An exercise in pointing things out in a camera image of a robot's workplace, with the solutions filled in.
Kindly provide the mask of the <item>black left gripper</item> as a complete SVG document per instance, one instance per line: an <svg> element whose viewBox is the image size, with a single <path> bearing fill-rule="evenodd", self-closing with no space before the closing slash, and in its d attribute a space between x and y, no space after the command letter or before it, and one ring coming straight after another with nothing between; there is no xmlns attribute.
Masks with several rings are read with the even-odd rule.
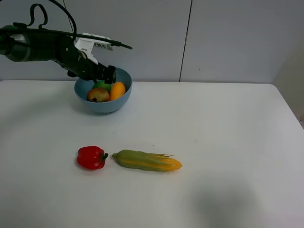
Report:
<svg viewBox="0 0 304 228"><path fill-rule="evenodd" d="M116 82L116 67L104 66L98 62L98 65L91 62L86 55L70 42L70 37L61 37L58 39L56 49L56 59L62 68L67 70L69 77L78 77L85 81L104 80L107 84Z"/></svg>

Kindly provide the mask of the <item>left robot arm dark grey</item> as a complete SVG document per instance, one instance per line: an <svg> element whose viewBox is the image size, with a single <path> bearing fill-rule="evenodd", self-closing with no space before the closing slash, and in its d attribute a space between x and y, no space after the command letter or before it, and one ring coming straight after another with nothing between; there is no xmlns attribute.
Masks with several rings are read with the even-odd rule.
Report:
<svg viewBox="0 0 304 228"><path fill-rule="evenodd" d="M109 49L111 43L94 40L89 36L79 37L74 42L64 32L48 29L29 29L15 23L0 30L0 53L13 62L53 61L67 70L69 77L85 81L103 80L107 84L116 82L116 68L104 66L92 55L94 46Z"/></svg>

